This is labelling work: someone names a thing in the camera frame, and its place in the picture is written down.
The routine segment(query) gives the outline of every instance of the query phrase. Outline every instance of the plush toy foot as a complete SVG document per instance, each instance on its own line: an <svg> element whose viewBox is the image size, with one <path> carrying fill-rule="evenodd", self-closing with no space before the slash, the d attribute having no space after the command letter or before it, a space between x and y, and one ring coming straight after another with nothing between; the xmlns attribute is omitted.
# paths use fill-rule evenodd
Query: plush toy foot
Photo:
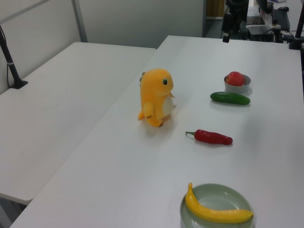
<svg viewBox="0 0 304 228"><path fill-rule="evenodd" d="M142 120L143 118L144 118L143 111L140 111L139 114L138 114L137 119Z"/></svg>
<svg viewBox="0 0 304 228"><path fill-rule="evenodd" d="M153 127L161 127L162 126L162 120L157 120L155 117L151 117L150 119L146 119L150 125Z"/></svg>

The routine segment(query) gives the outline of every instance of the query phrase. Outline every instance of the toy fruit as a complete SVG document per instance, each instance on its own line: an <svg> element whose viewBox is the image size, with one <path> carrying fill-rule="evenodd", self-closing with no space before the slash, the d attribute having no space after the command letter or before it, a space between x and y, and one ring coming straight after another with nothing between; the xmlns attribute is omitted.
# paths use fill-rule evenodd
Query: toy fruit
<svg viewBox="0 0 304 228"><path fill-rule="evenodd" d="M226 82L232 86L242 86L244 84L244 77L237 71L232 71L226 77Z"/></svg>
<svg viewBox="0 0 304 228"><path fill-rule="evenodd" d="M231 145L233 141L232 138L227 137L225 135L215 132L207 132L204 130L197 130L196 132L186 132L186 134L192 134L194 135L194 138L197 141L210 144Z"/></svg>
<svg viewBox="0 0 304 228"><path fill-rule="evenodd" d="M162 118L173 110L172 77L167 70L152 69L142 74L140 82L142 110L138 120L145 118L152 126L160 127Z"/></svg>
<svg viewBox="0 0 304 228"><path fill-rule="evenodd" d="M250 103L250 99L248 97L231 92L215 92L210 95L210 98L213 101L237 105L247 105Z"/></svg>
<svg viewBox="0 0 304 228"><path fill-rule="evenodd" d="M245 222L253 217L253 213L249 210L234 209L234 210L213 210L201 205L192 190L192 183L188 185L186 194L186 205L188 209L201 219L218 223L240 223Z"/></svg>

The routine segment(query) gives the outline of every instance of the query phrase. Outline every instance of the small metal bowl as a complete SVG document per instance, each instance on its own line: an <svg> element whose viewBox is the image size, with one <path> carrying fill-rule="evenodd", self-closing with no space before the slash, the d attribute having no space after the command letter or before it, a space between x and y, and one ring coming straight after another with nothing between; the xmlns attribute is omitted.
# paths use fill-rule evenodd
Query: small metal bowl
<svg viewBox="0 0 304 228"><path fill-rule="evenodd" d="M248 77L247 75L243 75L244 76L244 84L241 86L235 86L235 85L229 85L226 82L226 77L224 77L224 83L225 83L225 89L227 92L231 92L231 93L235 93L235 94L242 94L248 91L249 88L249 84L251 82L250 77Z"/></svg>

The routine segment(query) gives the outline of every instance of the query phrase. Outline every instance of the green cucumber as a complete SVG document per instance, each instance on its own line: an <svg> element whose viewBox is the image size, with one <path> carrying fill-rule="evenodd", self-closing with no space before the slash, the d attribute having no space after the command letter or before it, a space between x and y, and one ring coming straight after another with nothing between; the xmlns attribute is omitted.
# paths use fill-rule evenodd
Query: green cucumber
<svg viewBox="0 0 304 228"><path fill-rule="evenodd" d="M230 92L215 92L210 95L210 98L217 102L237 105L247 105L250 103L250 99L248 97Z"/></svg>

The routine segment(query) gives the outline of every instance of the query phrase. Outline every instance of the stuffed animal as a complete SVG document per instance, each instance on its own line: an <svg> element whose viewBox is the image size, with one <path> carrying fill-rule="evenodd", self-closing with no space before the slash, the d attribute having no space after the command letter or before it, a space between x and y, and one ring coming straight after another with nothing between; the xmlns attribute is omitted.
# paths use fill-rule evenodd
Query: stuffed animal
<svg viewBox="0 0 304 228"><path fill-rule="evenodd" d="M138 120L145 118L152 126L160 127L162 118L173 110L172 77L167 70L152 69L143 72L140 82L142 110Z"/></svg>

